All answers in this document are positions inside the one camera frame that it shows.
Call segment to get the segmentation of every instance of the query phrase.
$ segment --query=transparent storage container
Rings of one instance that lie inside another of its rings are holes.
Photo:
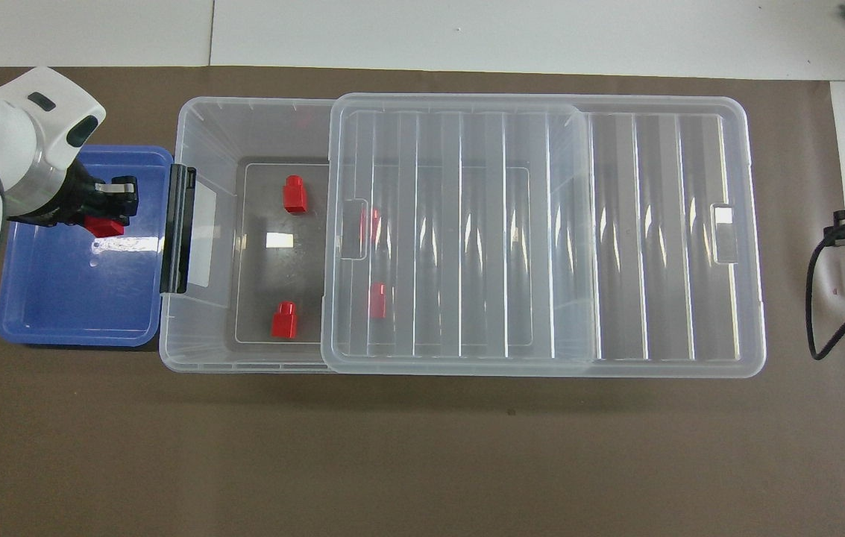
[[[764,363],[728,98],[345,95],[323,357],[342,373],[749,377]]]
[[[197,98],[175,371],[749,377],[750,150],[728,98]],[[307,214],[280,203],[304,177]],[[299,336],[269,336],[292,300]]]

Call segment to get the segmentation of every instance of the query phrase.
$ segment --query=blue tray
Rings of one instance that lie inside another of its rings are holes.
[[[160,256],[173,157],[160,147],[88,145],[78,159],[102,180],[133,175],[139,209],[125,234],[77,225],[10,224],[0,336],[12,343],[136,347],[160,323]]]

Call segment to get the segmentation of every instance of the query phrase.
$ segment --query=black handle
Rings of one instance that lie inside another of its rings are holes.
[[[170,166],[160,292],[186,292],[186,276],[190,268],[190,235],[193,231],[193,195],[196,186],[196,168],[183,164]]]

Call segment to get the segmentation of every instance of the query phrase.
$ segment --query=red block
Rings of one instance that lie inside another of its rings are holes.
[[[279,309],[273,314],[273,326],[269,331],[270,336],[296,337],[296,305],[292,302],[280,302]]]
[[[113,220],[97,216],[85,216],[84,229],[87,229],[92,235],[99,239],[123,235],[123,225]]]
[[[283,187],[283,208],[293,214],[307,211],[306,187],[303,186],[302,177],[292,175],[286,178],[286,185]]]
[[[375,282],[368,290],[368,316],[370,319],[386,318],[386,285]]]

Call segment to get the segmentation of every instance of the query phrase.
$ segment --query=brown surface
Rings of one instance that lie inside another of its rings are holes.
[[[827,83],[62,72],[107,108],[92,142],[170,149],[195,95],[732,96],[750,115],[767,364],[751,380],[185,375],[153,351],[0,339],[0,533],[845,535],[845,340],[814,363],[802,326],[808,253],[842,208]],[[818,273],[826,333],[845,316],[834,259]]]

